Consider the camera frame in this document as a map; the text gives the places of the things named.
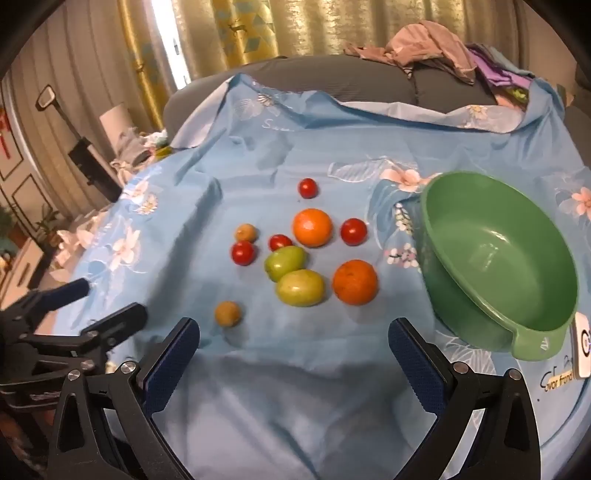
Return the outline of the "white paper roll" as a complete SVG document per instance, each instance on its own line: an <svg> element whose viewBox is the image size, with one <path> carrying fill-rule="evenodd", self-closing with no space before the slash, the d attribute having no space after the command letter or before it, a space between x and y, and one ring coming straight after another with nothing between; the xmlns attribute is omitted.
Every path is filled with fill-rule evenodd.
<svg viewBox="0 0 591 480"><path fill-rule="evenodd" d="M100 115L99 122L110 144L114 158L117 158L120 150L128 146L136 138L135 125L124 103L119 103Z"/></svg>

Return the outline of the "purple clothes pile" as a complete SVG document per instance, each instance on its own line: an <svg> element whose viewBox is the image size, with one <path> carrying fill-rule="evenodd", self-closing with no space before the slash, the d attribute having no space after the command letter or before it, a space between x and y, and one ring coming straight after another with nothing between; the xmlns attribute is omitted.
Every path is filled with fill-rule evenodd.
<svg viewBox="0 0 591 480"><path fill-rule="evenodd" d="M525 110L535 75L516 67L493 47L470 43L467 49L497 103Z"/></svg>

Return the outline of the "golden curtain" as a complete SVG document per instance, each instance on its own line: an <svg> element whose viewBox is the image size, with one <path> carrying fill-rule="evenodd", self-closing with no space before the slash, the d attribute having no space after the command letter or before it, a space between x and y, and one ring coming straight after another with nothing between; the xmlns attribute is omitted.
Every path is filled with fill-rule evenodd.
<svg viewBox="0 0 591 480"><path fill-rule="evenodd" d="M407 24L438 22L525 67L520 1L119 1L118 15L143 107L163 127L169 97L198 78L277 56L383 46Z"/></svg>

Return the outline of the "red cherry tomato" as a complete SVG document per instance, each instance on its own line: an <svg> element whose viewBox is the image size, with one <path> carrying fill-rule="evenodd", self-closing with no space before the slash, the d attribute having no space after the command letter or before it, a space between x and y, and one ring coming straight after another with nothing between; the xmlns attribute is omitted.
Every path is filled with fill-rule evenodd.
<svg viewBox="0 0 591 480"><path fill-rule="evenodd" d="M293 246L294 242L290 237L287 237L287 235L276 234L270 237L267 245L269 246L270 251L274 252L284 247Z"/></svg>
<svg viewBox="0 0 591 480"><path fill-rule="evenodd" d="M366 241L368 235L368 228L365 222L359 218L349 218L342 223L341 230L339 230L342 241L349 246L358 246Z"/></svg>
<svg viewBox="0 0 591 480"><path fill-rule="evenodd" d="M304 199L312 199L318 196L318 184L312 178L304 178L297 185L297 191Z"/></svg>
<svg viewBox="0 0 591 480"><path fill-rule="evenodd" d="M256 246L249 241L237 241L231 246L230 257L238 266L247 266L256 260Z"/></svg>

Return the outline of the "green plastic bowl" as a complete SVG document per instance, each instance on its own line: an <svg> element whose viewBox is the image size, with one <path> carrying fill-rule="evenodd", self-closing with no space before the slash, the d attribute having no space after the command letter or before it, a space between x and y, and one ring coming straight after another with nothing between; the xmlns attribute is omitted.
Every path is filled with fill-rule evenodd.
<svg viewBox="0 0 591 480"><path fill-rule="evenodd" d="M420 197L417 250L433 309L464 342L544 361L575 318L573 256L546 213L517 189L467 171Z"/></svg>

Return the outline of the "black upright vacuum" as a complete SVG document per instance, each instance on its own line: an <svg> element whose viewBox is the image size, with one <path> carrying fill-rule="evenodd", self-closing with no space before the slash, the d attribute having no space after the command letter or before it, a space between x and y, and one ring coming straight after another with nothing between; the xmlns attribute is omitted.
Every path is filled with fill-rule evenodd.
<svg viewBox="0 0 591 480"><path fill-rule="evenodd" d="M122 186L114 169L96 147L76 130L61 108L55 90L51 85L46 85L35 101L35 108L43 112L50 107L55 109L76 139L75 146L68 153L71 161L86 178L88 185L94 186L109 202L116 202L122 193Z"/></svg>

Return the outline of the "green tomato front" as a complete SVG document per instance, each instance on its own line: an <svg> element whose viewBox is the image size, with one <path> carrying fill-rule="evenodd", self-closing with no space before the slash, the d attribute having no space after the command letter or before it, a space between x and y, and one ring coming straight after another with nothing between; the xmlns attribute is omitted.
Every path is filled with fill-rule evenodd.
<svg viewBox="0 0 591 480"><path fill-rule="evenodd" d="M325 298L324 278L312 270L295 270L276 283L276 296L284 304L294 307L317 305Z"/></svg>

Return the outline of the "orange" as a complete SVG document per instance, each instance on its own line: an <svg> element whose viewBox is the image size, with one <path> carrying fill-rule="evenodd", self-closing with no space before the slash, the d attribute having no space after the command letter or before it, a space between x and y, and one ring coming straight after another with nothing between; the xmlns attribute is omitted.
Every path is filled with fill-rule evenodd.
<svg viewBox="0 0 591 480"><path fill-rule="evenodd" d="M298 212L294 216L291 227L297 241L310 248L328 244L334 233L331 217L325 211L315 208Z"/></svg>
<svg viewBox="0 0 591 480"><path fill-rule="evenodd" d="M376 270L366 261L349 260L335 270L332 276L332 291L348 305L365 305L373 301L379 291Z"/></svg>

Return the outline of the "small brown fruit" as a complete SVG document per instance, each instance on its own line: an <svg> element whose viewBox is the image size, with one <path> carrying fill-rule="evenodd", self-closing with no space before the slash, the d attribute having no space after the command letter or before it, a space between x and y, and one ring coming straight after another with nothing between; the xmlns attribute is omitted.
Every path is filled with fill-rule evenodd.
<svg viewBox="0 0 591 480"><path fill-rule="evenodd" d="M242 320L242 308L232 301L223 301L214 310L214 319L222 328L235 327Z"/></svg>
<svg viewBox="0 0 591 480"><path fill-rule="evenodd" d="M259 232L257 231L256 227L252 224L245 223L239 225L235 229L235 241L236 242L249 242L253 243L256 242L257 237L259 237Z"/></svg>

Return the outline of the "blue floral cloth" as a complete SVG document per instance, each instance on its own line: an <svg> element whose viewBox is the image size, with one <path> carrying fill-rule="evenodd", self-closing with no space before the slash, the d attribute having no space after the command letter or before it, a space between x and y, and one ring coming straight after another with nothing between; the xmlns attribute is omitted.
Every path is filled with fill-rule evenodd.
<svg viewBox="0 0 591 480"><path fill-rule="evenodd" d="M393 320L468 373L526 384L553 479L590 427L590 172L559 95L524 109L342 104L236 75L174 153L136 175L74 274L54 330L131 303L140 360L183 317L201 339L158 431L194 479L391 479L442 387L408 380Z"/></svg>

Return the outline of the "small brown fruit front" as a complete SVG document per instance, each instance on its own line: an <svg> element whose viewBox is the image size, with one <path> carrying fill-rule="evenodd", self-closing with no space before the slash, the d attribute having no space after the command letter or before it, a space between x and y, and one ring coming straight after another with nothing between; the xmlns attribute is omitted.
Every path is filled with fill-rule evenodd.
<svg viewBox="0 0 591 480"><path fill-rule="evenodd" d="M242 308L232 301L223 301L214 310L214 319L222 328L235 327L242 320Z"/></svg>

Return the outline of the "pink grey clothes pile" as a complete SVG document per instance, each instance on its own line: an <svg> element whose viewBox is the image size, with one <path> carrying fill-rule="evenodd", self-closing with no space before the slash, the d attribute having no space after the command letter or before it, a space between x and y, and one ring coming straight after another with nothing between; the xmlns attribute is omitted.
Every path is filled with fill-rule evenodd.
<svg viewBox="0 0 591 480"><path fill-rule="evenodd" d="M474 85L477 64L458 35L445 26L428 20L408 24L385 47L356 46L346 43L344 53L363 60L396 66L408 78L415 66L427 65Z"/></svg>

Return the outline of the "grey sofa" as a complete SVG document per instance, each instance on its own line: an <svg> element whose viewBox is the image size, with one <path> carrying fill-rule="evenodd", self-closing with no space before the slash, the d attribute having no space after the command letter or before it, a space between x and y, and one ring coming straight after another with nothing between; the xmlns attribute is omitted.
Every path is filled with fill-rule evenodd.
<svg viewBox="0 0 591 480"><path fill-rule="evenodd" d="M207 164L235 159L264 169L290 154L315 162L329 155L390 155L450 163L488 155L511 161L590 162L590 118L577 106L561 119L552 94L538 89L527 125L508 134L419 121L420 107L489 106L481 84L467 86L423 67L414 87L403 72L349 56L303 56L257 62L190 83L164 110L170 144Z"/></svg>

